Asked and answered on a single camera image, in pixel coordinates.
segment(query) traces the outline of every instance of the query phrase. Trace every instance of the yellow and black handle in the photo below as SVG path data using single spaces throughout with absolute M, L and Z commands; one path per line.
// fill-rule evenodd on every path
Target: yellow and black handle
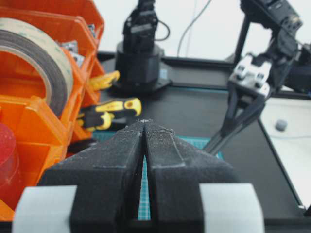
M 137 117 L 140 113 L 141 102 L 138 98 L 112 99 L 82 108 L 77 120 L 80 126 L 89 131 L 106 130 L 112 120 Z
M 93 77 L 89 80 L 89 85 L 94 91 L 105 90 L 112 86 L 120 77 L 120 73 L 116 70 L 111 73 Z
M 111 126 L 111 117 L 108 112 L 80 113 L 77 123 L 90 132 L 107 130 Z

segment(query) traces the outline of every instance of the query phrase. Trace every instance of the black cylindrical base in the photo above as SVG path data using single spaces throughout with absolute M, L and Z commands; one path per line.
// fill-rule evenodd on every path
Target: black cylindrical base
M 117 46 L 115 69 L 120 78 L 115 87 L 133 92 L 151 92 L 160 77 L 161 49 L 155 45 L 150 53 L 126 53 L 123 42 Z

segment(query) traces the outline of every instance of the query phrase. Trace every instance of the white surface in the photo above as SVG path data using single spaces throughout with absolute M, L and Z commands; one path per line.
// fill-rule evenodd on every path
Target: white surface
M 287 129 L 275 129 L 277 120 L 288 122 Z M 297 137 L 311 135 L 311 101 L 271 98 L 261 114 L 269 135 Z M 278 139 L 271 137 L 290 179 L 306 207 L 311 205 L 311 138 Z
M 262 209 L 251 184 L 200 184 L 206 233 L 264 233 Z
M 208 0 L 156 0 L 155 10 L 162 21 L 171 28 L 171 36 L 164 42 L 157 42 L 168 56 L 176 56 L 179 39 L 192 19 L 201 11 Z M 288 0 L 300 14 L 304 22 L 297 38 L 309 43 L 311 35 L 311 1 Z M 100 50 L 115 51 L 122 41 L 123 24 L 138 0 L 95 0 L 106 21 Z M 184 39 L 181 56 L 223 60 L 231 55 L 236 47 L 244 13 L 240 9 L 240 0 L 212 0 L 210 7 L 194 24 Z M 157 38 L 166 34 L 166 29 L 159 25 Z M 271 31 L 261 25 L 253 24 L 246 41 L 244 54 L 255 54 L 267 49 Z
M 27 187 L 17 205 L 13 233 L 70 233 L 77 186 Z

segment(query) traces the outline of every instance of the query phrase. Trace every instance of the white tape strip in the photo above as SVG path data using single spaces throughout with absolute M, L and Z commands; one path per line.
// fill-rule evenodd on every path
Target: white tape strip
M 200 184 L 205 233 L 264 233 L 255 190 L 248 183 Z
M 17 205 L 13 233 L 70 233 L 77 186 L 28 187 Z

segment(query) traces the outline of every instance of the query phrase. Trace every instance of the metal parts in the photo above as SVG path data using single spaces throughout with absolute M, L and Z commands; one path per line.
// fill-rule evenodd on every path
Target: metal parts
M 268 61 L 261 66 L 252 64 L 253 56 L 246 55 L 236 66 L 229 82 L 253 90 L 265 97 L 269 96 L 270 86 L 267 83 L 272 64 Z
M 95 24 L 88 24 L 88 28 L 91 31 L 94 38 L 96 38 L 96 32 L 95 32 Z
M 76 40 L 59 43 L 59 45 L 69 51 L 69 53 L 71 54 L 71 56 L 74 58 L 75 62 L 77 63 L 78 67 L 82 66 L 82 63 L 85 57 L 79 54 L 78 42 Z

